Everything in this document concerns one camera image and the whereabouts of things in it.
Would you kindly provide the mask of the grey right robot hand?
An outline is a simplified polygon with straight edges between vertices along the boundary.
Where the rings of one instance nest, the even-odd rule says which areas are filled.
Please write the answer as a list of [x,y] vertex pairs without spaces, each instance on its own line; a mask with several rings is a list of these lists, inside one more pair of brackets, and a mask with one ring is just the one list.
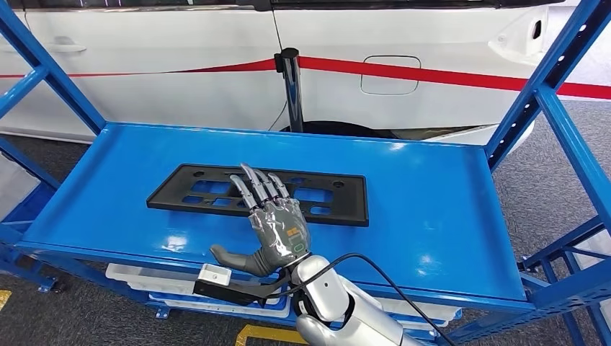
[[308,256],[311,253],[311,235],[299,201],[290,196],[276,174],[265,174],[246,163],[242,163],[241,168],[251,186],[248,187],[235,174],[230,179],[249,209],[249,221],[260,248],[253,254],[236,254],[214,244],[210,252],[224,267],[267,277],[277,269]]

